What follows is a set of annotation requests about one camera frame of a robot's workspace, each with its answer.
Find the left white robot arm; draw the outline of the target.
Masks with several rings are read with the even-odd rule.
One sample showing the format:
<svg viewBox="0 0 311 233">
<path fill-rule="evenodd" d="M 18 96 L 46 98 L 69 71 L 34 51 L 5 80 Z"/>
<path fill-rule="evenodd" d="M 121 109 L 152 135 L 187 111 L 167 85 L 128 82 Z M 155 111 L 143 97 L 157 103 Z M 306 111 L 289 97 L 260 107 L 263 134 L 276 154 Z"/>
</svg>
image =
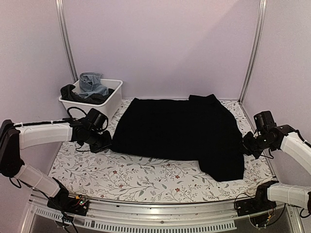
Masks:
<svg viewBox="0 0 311 233">
<path fill-rule="evenodd" d="M 5 120 L 0 127 L 0 173 L 15 178 L 44 193 L 62 211 L 72 207 L 68 190 L 56 179 L 26 164 L 20 157 L 23 149 L 56 142 L 88 144 L 92 153 L 111 145 L 111 135 L 102 125 L 82 119 L 13 123 Z"/>
</svg>

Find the black t-shirt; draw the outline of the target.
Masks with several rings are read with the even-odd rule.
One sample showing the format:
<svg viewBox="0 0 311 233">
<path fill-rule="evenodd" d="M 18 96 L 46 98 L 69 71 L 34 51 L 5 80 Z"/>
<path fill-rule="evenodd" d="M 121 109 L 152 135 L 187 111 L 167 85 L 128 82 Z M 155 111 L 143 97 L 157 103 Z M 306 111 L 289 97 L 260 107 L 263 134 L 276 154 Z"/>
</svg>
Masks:
<svg viewBox="0 0 311 233">
<path fill-rule="evenodd" d="M 244 156 L 234 115 L 212 94 L 187 100 L 133 99 L 112 139 L 114 152 L 197 161 L 218 182 L 241 180 Z"/>
</svg>

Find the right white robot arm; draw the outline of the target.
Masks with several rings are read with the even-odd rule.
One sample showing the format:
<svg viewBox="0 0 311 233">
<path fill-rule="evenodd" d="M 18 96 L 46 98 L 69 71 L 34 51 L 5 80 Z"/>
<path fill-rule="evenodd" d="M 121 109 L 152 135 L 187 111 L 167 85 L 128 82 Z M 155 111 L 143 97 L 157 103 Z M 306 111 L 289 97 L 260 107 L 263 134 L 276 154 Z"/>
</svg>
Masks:
<svg viewBox="0 0 311 233">
<path fill-rule="evenodd" d="M 258 136 L 248 132 L 240 143 L 245 155 L 258 159 L 262 152 L 280 150 L 294 158 L 308 173 L 311 172 L 311 145 L 304 140 L 299 130 L 289 125 L 262 129 Z M 311 211 L 311 188 L 309 186 L 288 185 L 276 181 L 263 183 L 257 187 L 256 197 L 251 207 L 261 212 L 271 201 L 279 201 Z"/>
</svg>

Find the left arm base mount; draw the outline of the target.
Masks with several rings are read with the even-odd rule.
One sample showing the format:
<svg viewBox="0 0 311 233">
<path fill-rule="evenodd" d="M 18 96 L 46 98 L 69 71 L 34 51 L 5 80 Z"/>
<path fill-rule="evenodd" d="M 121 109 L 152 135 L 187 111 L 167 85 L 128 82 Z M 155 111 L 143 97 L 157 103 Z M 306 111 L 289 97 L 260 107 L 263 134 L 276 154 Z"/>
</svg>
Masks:
<svg viewBox="0 0 311 233">
<path fill-rule="evenodd" d="M 65 213 L 86 216 L 89 198 L 81 194 L 71 197 L 69 191 L 64 186 L 60 186 L 55 197 L 49 198 L 47 206 Z"/>
</svg>

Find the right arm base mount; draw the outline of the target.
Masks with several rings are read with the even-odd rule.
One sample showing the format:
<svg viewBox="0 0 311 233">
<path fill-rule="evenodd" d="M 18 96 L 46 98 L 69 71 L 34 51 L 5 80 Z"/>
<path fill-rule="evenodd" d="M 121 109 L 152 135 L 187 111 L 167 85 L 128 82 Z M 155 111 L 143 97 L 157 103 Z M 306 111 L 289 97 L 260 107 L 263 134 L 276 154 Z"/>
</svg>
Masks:
<svg viewBox="0 0 311 233">
<path fill-rule="evenodd" d="M 276 202 L 268 200 L 268 188 L 278 181 L 268 181 L 256 188 L 255 196 L 244 200 L 235 200 L 234 209 L 238 216 L 251 215 L 276 208 Z"/>
</svg>

